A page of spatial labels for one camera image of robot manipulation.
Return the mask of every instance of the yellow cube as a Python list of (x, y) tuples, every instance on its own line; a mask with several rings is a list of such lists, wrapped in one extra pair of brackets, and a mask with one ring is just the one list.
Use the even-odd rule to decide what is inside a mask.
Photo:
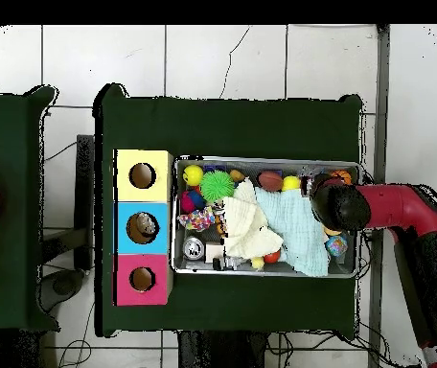
[(116, 152), (118, 201), (170, 201), (173, 157), (167, 151), (118, 149)]

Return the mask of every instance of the metal tray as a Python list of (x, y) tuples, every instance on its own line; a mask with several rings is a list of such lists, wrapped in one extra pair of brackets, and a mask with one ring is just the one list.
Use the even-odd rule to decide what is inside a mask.
[[(242, 264), (237, 270), (214, 270), (211, 264), (204, 260), (190, 261), (184, 257), (182, 252), (183, 242), (189, 236), (196, 236), (203, 242), (220, 242), (220, 236), (215, 227), (197, 233), (186, 230), (177, 221), (181, 214), (178, 196), (186, 190), (186, 183), (183, 180), (184, 169), (188, 165), (221, 165), (230, 172), (238, 170), (249, 179), (254, 186), (260, 186), (256, 180), (262, 171), (281, 170), (283, 177), (288, 175), (313, 176), (316, 173), (345, 170), (350, 173), (353, 183), (357, 183), (361, 174), (361, 167), (358, 163), (342, 161), (303, 161), (286, 159), (264, 159), (264, 158), (236, 158), (204, 156), (195, 157), (191, 155), (174, 158), (172, 164), (172, 176), (174, 185), (174, 197), (172, 200), (172, 244), (171, 244), (171, 266), (178, 273), (196, 274), (220, 274), (220, 275), (248, 275), (248, 276), (282, 276), (282, 277), (308, 277), (301, 271), (295, 271), (287, 263), (265, 264), (262, 271), (255, 270), (250, 264)], [(331, 257), (328, 276), (325, 278), (352, 278), (356, 274), (359, 245), (359, 235), (354, 233), (343, 233), (348, 241), (348, 250), (341, 257)]]

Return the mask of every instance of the light blue cloth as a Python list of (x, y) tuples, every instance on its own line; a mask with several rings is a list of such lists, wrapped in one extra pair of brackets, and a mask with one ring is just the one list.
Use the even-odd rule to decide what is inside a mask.
[(298, 189), (267, 192), (255, 188), (256, 199), (268, 220), (268, 227), (284, 239), (279, 261), (311, 277), (328, 275), (328, 253), (321, 224), (314, 218), (311, 200)]

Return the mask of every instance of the towel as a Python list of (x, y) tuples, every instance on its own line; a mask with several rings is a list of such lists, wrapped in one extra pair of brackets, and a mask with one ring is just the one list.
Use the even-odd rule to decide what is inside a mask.
[(248, 178), (238, 185), (233, 197), (223, 199), (223, 208), (227, 226), (224, 245), (228, 256), (249, 260), (280, 249), (283, 239), (268, 229), (265, 213), (256, 201)]
[(322, 227), (314, 218), (311, 201), (298, 189), (267, 192), (256, 188), (258, 205), (271, 229), (283, 239), (279, 261), (311, 277), (328, 275), (329, 258), (323, 243)]

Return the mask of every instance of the pink cube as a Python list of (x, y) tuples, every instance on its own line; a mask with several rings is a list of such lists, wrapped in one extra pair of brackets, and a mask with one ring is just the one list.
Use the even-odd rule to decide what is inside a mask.
[(173, 288), (173, 273), (166, 254), (119, 254), (116, 271), (116, 306), (166, 305)]

